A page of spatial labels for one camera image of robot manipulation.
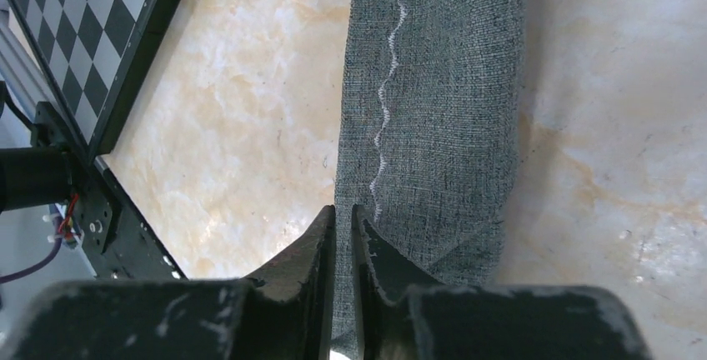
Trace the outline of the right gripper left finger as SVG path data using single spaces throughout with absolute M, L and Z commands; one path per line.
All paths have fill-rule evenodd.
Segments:
M 75 281 L 38 295 L 8 359 L 326 359 L 336 228 L 325 206 L 245 277 Z

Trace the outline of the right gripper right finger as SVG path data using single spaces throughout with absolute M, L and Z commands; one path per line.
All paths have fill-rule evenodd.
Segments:
M 629 309 L 588 286 L 454 286 L 351 216 L 362 359 L 649 359 Z

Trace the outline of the grey cloth napkin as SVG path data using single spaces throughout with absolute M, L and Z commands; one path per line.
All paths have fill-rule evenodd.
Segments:
M 351 0 L 332 346 L 358 356 L 351 217 L 444 283 L 482 285 L 518 169 L 524 0 Z

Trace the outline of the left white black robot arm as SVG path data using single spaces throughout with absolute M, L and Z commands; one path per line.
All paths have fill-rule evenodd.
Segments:
M 1 210 L 31 208 L 70 198 L 84 179 L 70 152 L 57 147 L 1 150 Z

